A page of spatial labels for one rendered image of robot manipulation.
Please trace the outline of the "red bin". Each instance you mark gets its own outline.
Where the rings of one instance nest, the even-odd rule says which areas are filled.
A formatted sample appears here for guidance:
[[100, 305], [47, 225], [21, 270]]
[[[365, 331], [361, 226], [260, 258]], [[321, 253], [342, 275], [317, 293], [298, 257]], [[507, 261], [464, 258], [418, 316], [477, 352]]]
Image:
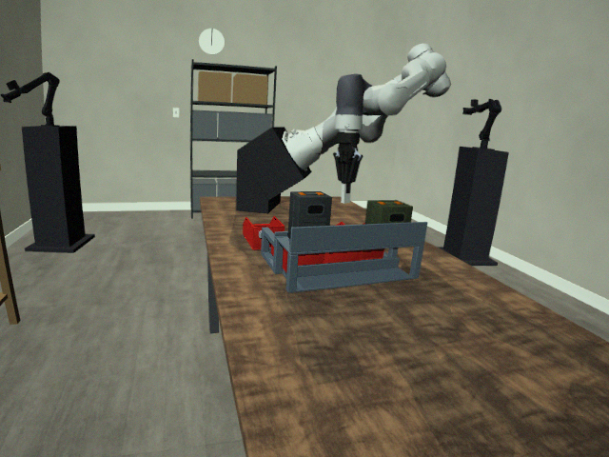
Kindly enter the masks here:
[[285, 225], [275, 216], [269, 224], [251, 224], [246, 217], [243, 223], [243, 235], [253, 250], [261, 249], [262, 238], [259, 237], [259, 231], [262, 228], [269, 228], [274, 234], [275, 231], [285, 231]]
[[[339, 226], [339, 225], [344, 225], [344, 223], [341, 222], [341, 223], [337, 224], [336, 226]], [[363, 250], [362, 260], [382, 259], [383, 254], [384, 254], [384, 248], [383, 249]]]
[[361, 261], [362, 251], [342, 251], [342, 252], [328, 252], [325, 254], [324, 263], [339, 263], [339, 262], [351, 262]]
[[[274, 247], [271, 245], [271, 254], [274, 256]], [[287, 254], [284, 249], [283, 253], [283, 269], [287, 270]], [[300, 254], [298, 257], [298, 266], [324, 264], [325, 253]]]

